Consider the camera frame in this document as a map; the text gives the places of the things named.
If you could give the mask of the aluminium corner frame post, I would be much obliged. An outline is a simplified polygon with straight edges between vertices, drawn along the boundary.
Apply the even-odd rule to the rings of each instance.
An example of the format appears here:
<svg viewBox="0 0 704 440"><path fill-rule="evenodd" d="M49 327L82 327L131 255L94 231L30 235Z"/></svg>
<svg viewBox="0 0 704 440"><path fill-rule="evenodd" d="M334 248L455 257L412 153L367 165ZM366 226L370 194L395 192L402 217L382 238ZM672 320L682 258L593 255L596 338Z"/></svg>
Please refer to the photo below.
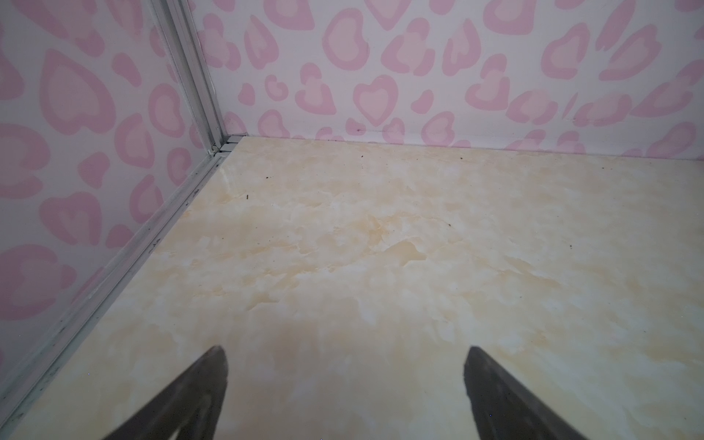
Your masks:
<svg viewBox="0 0 704 440"><path fill-rule="evenodd" d="M150 7L174 61L203 146L211 156L231 153L247 134L227 132L189 3L151 0Z"/></svg>

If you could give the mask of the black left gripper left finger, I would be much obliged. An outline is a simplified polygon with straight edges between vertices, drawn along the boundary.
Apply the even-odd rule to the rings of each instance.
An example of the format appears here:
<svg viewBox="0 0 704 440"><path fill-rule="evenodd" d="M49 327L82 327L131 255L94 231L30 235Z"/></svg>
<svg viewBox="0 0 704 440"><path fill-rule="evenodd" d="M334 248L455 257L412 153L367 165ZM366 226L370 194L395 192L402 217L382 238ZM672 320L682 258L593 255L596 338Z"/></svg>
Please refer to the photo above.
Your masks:
<svg viewBox="0 0 704 440"><path fill-rule="evenodd" d="M212 439L225 400L227 375L225 350L212 346L106 438Z"/></svg>

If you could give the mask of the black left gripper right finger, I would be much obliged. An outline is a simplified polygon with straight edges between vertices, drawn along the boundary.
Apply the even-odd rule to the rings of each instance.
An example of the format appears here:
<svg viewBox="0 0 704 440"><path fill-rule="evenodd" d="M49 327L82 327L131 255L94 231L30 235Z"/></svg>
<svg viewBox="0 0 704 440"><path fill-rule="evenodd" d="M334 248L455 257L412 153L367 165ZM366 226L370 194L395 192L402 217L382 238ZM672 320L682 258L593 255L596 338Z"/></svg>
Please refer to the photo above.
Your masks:
<svg viewBox="0 0 704 440"><path fill-rule="evenodd" d="M481 439L586 439L479 346L467 352L463 379Z"/></svg>

